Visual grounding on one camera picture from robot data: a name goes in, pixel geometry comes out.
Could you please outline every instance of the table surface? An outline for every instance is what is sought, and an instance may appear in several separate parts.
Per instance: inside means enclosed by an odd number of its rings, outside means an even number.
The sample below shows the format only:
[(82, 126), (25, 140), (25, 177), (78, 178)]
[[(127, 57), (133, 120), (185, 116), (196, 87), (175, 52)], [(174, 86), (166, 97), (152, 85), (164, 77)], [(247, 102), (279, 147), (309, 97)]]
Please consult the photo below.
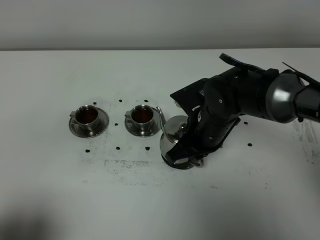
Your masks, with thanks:
[[(27, 240), (318, 240), (320, 124), (241, 116), (189, 170), (163, 162), (161, 132), (125, 129), (144, 100), (184, 115), (170, 94), (229, 69), (222, 52), (319, 77), (320, 48), (0, 52), (1, 229)], [(72, 135), (70, 112), (93, 102), (107, 130)]]

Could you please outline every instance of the teapot lid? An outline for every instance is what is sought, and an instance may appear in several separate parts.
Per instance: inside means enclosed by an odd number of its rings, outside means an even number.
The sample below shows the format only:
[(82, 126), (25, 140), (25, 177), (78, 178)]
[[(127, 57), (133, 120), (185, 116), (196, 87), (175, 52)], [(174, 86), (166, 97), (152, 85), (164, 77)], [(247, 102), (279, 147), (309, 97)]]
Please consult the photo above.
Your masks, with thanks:
[(188, 124), (187, 116), (173, 116), (164, 125), (166, 137), (174, 144), (185, 134)]

